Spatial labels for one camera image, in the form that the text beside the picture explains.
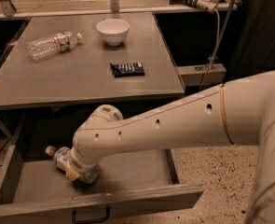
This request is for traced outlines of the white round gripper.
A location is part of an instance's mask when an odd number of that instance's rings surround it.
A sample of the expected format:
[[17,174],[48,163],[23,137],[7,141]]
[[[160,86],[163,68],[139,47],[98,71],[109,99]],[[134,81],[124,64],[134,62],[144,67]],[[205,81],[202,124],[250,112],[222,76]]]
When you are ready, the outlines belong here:
[[91,175],[100,170],[97,161],[85,160],[74,147],[70,151],[70,164],[65,168],[65,175],[71,181],[77,180],[80,174]]

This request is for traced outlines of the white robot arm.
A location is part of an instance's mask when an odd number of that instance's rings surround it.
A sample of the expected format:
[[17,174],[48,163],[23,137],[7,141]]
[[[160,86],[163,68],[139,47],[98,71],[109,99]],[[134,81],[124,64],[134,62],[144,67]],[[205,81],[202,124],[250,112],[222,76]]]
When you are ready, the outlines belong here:
[[259,156],[245,224],[275,224],[275,70],[229,81],[125,119],[99,106],[76,130],[70,176],[118,153],[257,144]]

